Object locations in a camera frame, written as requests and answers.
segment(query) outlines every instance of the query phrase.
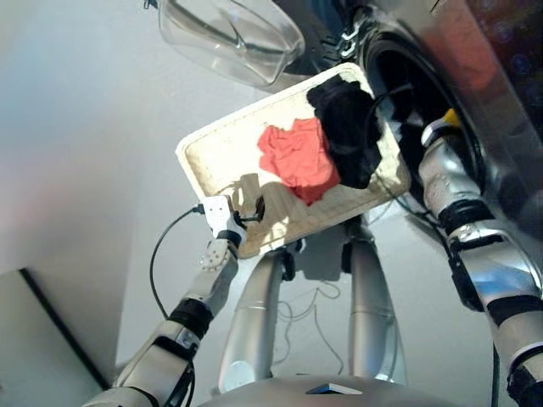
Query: washing machine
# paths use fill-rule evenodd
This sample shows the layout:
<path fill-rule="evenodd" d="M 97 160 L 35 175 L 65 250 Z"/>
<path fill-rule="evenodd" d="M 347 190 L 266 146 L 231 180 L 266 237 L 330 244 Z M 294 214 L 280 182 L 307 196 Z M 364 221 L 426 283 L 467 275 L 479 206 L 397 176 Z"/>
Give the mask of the washing machine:
<path fill-rule="evenodd" d="M 276 3 L 307 43 L 287 72 L 312 75 L 352 60 L 366 71 L 376 96 L 412 84 L 411 93 L 388 98 L 381 113 L 395 124 L 411 194 L 421 202 L 420 135 L 453 108 L 462 122 L 464 165 L 493 215 L 541 268 L 542 1 Z"/>

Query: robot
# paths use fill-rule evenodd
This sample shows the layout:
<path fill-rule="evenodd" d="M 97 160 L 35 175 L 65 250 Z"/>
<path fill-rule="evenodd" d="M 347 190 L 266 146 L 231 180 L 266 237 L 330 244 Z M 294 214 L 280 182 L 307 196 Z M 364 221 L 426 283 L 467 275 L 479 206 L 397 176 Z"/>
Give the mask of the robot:
<path fill-rule="evenodd" d="M 454 148 L 455 137 L 446 125 L 429 125 L 423 133 L 422 144 L 427 150 L 419 175 L 424 203 L 445 229 L 445 248 L 460 300 L 487 316 L 495 348 L 507 369 L 509 395 L 522 407 L 541 406 L 540 271 L 493 218 Z M 114 386 L 84 407 L 176 406 L 187 398 L 194 355 L 227 301 L 229 285 L 238 270 L 237 251 L 246 238 L 244 223 L 258 221 L 264 210 L 260 205 L 256 216 L 242 218 L 227 196 L 205 198 L 201 205 L 214 238 L 191 288 Z M 350 222 L 347 231 L 350 250 L 345 263 L 353 275 L 351 375 L 271 377 L 278 287 L 283 278 L 289 278 L 288 256 L 271 252 L 250 277 L 234 316 L 221 367 L 223 394 L 203 406 L 451 405 L 375 378 L 384 354 L 378 346 L 379 335 L 394 311 L 371 233 L 360 221 Z M 362 273 L 366 273 L 364 284 Z M 378 295 L 368 296 L 368 291 Z M 378 309 L 371 324 L 364 309 Z"/>

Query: red cloth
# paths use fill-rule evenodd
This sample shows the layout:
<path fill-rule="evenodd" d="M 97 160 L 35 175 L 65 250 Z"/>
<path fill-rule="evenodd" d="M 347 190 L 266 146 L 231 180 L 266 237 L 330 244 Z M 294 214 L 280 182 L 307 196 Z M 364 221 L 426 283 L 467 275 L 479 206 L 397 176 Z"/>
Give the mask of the red cloth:
<path fill-rule="evenodd" d="M 258 147 L 264 153 L 261 169 L 279 176 L 308 206 L 340 182 L 317 118 L 296 119 L 291 130 L 270 125 L 260 136 Z"/>

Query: yellow part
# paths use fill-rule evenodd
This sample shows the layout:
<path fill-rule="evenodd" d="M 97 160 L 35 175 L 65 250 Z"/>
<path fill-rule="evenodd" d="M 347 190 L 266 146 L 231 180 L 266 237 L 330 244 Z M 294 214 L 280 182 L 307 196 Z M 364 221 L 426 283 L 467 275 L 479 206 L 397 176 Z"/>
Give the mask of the yellow part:
<path fill-rule="evenodd" d="M 458 116 L 456 115 L 456 112 L 454 109 L 447 110 L 447 113 L 445 113 L 445 116 L 443 116 L 443 121 L 447 122 L 453 127 L 461 126 L 460 120 L 458 119 Z"/>

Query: metal bracket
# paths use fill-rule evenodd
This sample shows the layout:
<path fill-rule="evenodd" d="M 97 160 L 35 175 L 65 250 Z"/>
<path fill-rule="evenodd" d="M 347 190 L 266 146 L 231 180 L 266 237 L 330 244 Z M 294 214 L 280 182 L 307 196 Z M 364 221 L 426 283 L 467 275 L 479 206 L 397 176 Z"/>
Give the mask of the metal bracket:
<path fill-rule="evenodd" d="M 344 32 L 338 43 L 339 56 L 343 60 L 348 60 L 356 55 L 356 51 L 360 46 L 358 34 L 360 32 L 361 22 L 356 21 L 352 32 Z"/>

